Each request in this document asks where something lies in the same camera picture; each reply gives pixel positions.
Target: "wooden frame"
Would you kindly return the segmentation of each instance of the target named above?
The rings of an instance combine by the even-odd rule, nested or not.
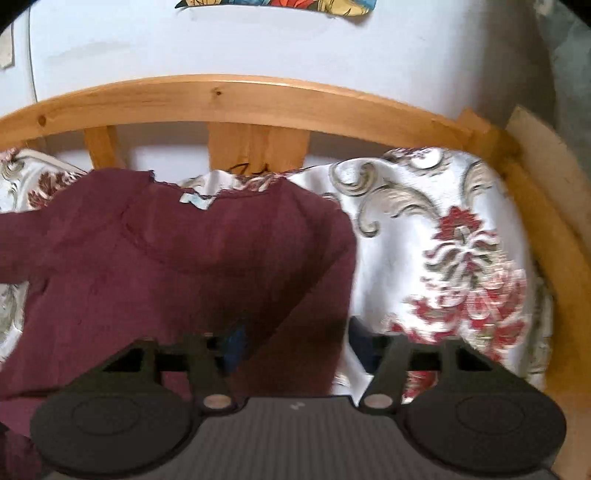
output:
[[[570,216],[568,222],[564,219],[562,206],[576,203],[565,199],[567,189],[561,190],[561,203],[555,204],[550,200],[555,198],[551,182],[550,190],[544,190],[532,180],[519,144],[506,131],[471,111],[453,121],[393,100],[317,83],[193,75],[114,83],[36,103],[0,118],[0,150],[84,130],[95,168],[124,167],[117,155],[115,125],[174,121],[208,122],[212,166],[226,169],[244,163],[247,172],[301,166],[310,131],[396,147],[460,149],[484,158],[504,178],[534,255],[555,292],[557,322],[548,392],[587,410],[591,268],[589,252],[579,238],[583,225],[570,221]],[[276,160],[273,152],[279,151],[285,155]]]

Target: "wall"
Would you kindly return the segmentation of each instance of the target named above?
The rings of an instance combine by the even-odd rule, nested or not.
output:
[[[356,20],[270,7],[181,10],[175,3],[38,1],[30,25],[38,99],[147,76],[236,73],[331,83],[449,117],[470,106],[499,124],[517,102],[551,117],[547,53],[523,0],[378,0],[371,15]],[[0,103],[0,111],[12,109]],[[207,169],[202,125],[133,126],[119,134],[131,164],[155,167],[159,178]],[[48,147],[89,165],[79,135],[50,138]],[[309,160],[383,149],[315,135]]]

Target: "leaf motif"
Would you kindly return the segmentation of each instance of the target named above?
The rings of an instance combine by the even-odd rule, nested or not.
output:
[[[440,217],[434,203],[424,193],[398,183],[388,183],[370,192],[359,207],[357,227],[368,238],[379,233],[379,222],[366,218],[369,207],[377,207],[390,218],[397,218],[403,213],[426,215],[434,221]]]
[[[375,171],[375,166],[370,162],[362,164],[359,169],[357,181],[348,183],[341,180],[337,173],[337,169],[342,163],[343,162],[338,162],[330,166],[329,176],[332,185],[347,197],[361,197],[369,192],[369,189],[374,186],[378,177]]]
[[[462,180],[462,199],[471,210],[476,196],[495,184],[496,176],[491,168],[482,161],[470,165]]]

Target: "maroon shirt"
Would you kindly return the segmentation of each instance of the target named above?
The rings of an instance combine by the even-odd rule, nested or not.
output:
[[[44,209],[0,215],[0,282],[30,282],[0,400],[66,385],[139,337],[237,322],[251,354],[229,378],[238,396],[329,392],[355,268],[349,218],[286,179],[221,192],[208,210],[179,203],[184,191],[99,170]],[[0,402],[0,421],[28,424],[27,400]]]

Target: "neckline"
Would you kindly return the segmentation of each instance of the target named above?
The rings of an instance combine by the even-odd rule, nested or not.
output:
[[[168,255],[166,255],[162,251],[160,251],[158,248],[154,247],[149,242],[147,242],[140,235],[131,231],[129,228],[129,222],[127,221],[128,216],[131,214],[131,212],[133,211],[133,209],[135,207],[138,207],[139,202],[141,202],[141,200],[142,200],[142,195],[145,194],[146,190],[150,187],[150,185],[157,184],[157,185],[160,185],[163,187],[168,187],[170,189],[176,190],[178,192],[179,200],[180,200],[181,196],[183,195],[183,193],[194,193],[195,192],[195,190],[190,187],[188,187],[188,188],[181,187],[181,186],[174,184],[174,183],[156,181],[154,178],[154,172],[150,171],[150,173],[151,173],[151,175],[150,175],[149,181],[142,187],[141,190],[136,192],[136,194],[130,198],[130,201],[125,206],[123,212],[121,213],[119,221],[118,221],[119,230],[120,230],[122,236],[136,250],[138,250],[143,256],[150,258],[151,260],[153,260],[155,262],[158,262],[159,264],[163,265],[164,267],[167,267],[171,270],[174,270],[174,271],[184,274],[184,275],[196,276],[196,275],[203,275],[203,274],[207,273],[210,275],[213,274],[213,275],[239,276],[239,275],[244,275],[245,272],[250,270],[250,268],[248,268],[246,265],[241,265],[241,264],[240,265],[233,265],[231,268],[228,268],[227,265],[223,266],[223,267],[221,267],[221,266],[216,267],[216,268],[212,268],[209,265],[202,265],[202,264],[188,265],[186,262],[181,262],[181,261],[178,261],[176,259],[169,257]],[[215,200],[213,201],[213,203],[219,202],[220,200],[226,202],[228,200],[240,200],[240,199],[244,199],[244,198],[248,198],[248,197],[255,197],[255,196],[258,197],[258,196],[262,196],[262,195],[281,197],[283,187],[285,185],[285,182],[287,182],[287,181],[288,180],[283,177],[277,177],[272,182],[270,182],[270,184],[267,186],[267,188],[265,190],[263,190],[261,192],[248,190],[248,189],[219,190],[214,195]],[[281,201],[281,198],[277,199],[276,203],[278,204],[280,201]],[[208,214],[211,215],[210,209],[199,210],[199,209],[197,209],[197,207],[195,207],[195,209],[204,215],[208,215]],[[258,260],[260,260],[260,259],[258,259],[258,258],[255,259],[253,263],[257,264]]]

